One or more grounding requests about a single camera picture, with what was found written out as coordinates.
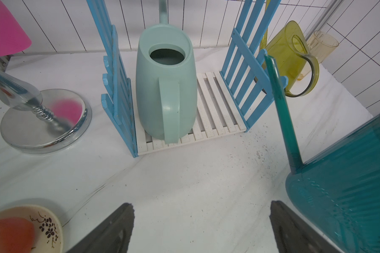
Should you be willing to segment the olive green watering can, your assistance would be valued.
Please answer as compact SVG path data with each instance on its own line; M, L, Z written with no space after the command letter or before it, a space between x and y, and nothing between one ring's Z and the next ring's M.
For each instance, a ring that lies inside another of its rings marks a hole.
M266 49L275 58L280 75L288 77L286 96L296 98L307 95L319 79L319 63L311 54L299 24L296 21L288 22L270 42L267 42L267 34L268 32L264 33L260 49ZM306 64L311 68L310 83L303 92L293 94L291 88Z

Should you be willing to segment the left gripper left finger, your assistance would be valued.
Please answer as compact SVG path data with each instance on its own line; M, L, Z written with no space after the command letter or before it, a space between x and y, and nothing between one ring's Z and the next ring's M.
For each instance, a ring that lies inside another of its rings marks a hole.
M124 203L86 235L70 253L126 253L134 228L134 207Z

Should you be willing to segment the mint green watering can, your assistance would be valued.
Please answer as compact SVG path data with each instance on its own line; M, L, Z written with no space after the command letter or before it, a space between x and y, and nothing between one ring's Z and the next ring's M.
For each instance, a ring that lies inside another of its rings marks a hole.
M159 24L139 39L136 98L144 130L176 144L192 129L197 111L197 78L189 36L168 22L167 2L159 1Z

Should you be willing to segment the teal translucent watering can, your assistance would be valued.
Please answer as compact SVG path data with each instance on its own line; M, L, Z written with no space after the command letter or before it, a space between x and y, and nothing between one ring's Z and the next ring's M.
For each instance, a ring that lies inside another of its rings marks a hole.
M380 253L380 114L303 162L283 78L265 63L289 159L286 192L292 204L347 253Z

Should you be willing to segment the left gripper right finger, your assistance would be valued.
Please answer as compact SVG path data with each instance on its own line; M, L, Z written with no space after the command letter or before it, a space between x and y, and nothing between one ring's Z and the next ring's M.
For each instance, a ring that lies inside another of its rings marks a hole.
M282 201L272 201L270 221L280 253L339 253Z

